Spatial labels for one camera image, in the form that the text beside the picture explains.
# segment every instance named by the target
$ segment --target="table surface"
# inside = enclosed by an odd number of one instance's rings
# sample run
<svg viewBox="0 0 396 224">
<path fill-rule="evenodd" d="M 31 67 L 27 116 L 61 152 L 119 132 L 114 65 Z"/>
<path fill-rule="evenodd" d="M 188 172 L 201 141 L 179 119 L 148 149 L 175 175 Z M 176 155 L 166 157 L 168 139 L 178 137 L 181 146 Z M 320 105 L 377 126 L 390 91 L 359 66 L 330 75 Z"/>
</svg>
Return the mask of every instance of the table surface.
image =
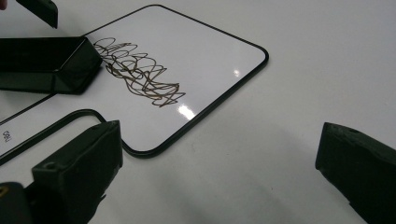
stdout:
<svg viewBox="0 0 396 224">
<path fill-rule="evenodd" d="M 269 51 L 253 79 L 163 154 L 124 165 L 90 223 L 364 223 L 315 169 L 324 122 L 396 148 L 395 1 L 54 1 L 51 29 L 13 0 L 0 37 L 84 35 L 160 3 Z M 0 91 L 0 120 L 42 98 Z M 94 119 L 66 127 L 0 167 L 30 169 Z"/>
</svg>

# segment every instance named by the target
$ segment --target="black eraser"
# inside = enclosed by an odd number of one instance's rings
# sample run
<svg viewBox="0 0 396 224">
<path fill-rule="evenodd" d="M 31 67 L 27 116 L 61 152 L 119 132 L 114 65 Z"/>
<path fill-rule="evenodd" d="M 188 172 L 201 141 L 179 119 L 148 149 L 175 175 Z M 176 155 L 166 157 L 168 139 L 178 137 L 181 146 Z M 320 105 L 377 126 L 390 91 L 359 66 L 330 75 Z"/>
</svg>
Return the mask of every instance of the black eraser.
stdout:
<svg viewBox="0 0 396 224">
<path fill-rule="evenodd" d="M 58 28 L 58 8 L 50 0 L 17 0 L 19 4 L 37 15 L 53 28 Z"/>
<path fill-rule="evenodd" d="M 82 94 L 102 58 L 87 37 L 0 39 L 0 90 Z"/>
</svg>

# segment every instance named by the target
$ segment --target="drawing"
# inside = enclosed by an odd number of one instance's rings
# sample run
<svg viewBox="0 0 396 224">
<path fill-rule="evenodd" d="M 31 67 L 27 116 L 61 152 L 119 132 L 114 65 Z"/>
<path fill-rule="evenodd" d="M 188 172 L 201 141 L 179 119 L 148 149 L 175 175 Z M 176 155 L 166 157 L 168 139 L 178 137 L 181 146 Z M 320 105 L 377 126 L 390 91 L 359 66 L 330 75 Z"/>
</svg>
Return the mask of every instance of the drawing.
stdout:
<svg viewBox="0 0 396 224">
<path fill-rule="evenodd" d="M 158 107 L 172 105 L 186 94 L 179 92 L 178 83 L 155 81 L 155 78 L 165 72 L 166 68 L 148 57 L 147 53 L 134 53 L 137 45 L 116 44 L 116 38 L 109 37 L 96 41 L 93 46 L 106 63 L 108 73 L 122 78 L 131 93 L 151 99 L 153 105 Z"/>
</svg>

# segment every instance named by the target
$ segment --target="small whiteboard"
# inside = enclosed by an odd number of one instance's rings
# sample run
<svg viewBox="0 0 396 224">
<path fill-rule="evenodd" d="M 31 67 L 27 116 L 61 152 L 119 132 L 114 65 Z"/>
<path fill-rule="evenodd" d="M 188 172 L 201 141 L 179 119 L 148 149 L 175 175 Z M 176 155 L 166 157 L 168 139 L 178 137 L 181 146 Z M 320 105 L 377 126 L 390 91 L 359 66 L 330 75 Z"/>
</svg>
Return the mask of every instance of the small whiteboard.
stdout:
<svg viewBox="0 0 396 224">
<path fill-rule="evenodd" d="M 265 49 L 162 6 L 143 7 L 86 36 L 104 58 L 81 95 L 56 94 L 6 122 L 0 155 L 80 109 L 118 119 L 135 151 L 163 150 L 268 61 Z"/>
</svg>

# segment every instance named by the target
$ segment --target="black plastic part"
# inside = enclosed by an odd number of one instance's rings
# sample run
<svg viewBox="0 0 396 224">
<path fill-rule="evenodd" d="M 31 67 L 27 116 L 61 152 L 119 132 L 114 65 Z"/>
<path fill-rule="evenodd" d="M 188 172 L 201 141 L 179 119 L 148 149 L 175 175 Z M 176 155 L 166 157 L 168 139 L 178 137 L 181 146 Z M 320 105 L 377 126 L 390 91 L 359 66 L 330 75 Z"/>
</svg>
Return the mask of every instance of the black plastic part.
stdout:
<svg viewBox="0 0 396 224">
<path fill-rule="evenodd" d="M 325 123 L 316 168 L 368 223 L 396 223 L 396 151 L 348 127 Z"/>
<path fill-rule="evenodd" d="M 19 183 L 0 184 L 0 223 L 33 224 L 29 203 Z"/>
<path fill-rule="evenodd" d="M 119 122 L 91 127 L 32 169 L 35 223 L 88 223 L 121 166 Z"/>
<path fill-rule="evenodd" d="M 83 93 L 102 59 L 87 37 L 0 39 L 0 90 Z"/>
<path fill-rule="evenodd" d="M 17 0 L 53 28 L 58 28 L 58 8 L 50 0 Z"/>
</svg>

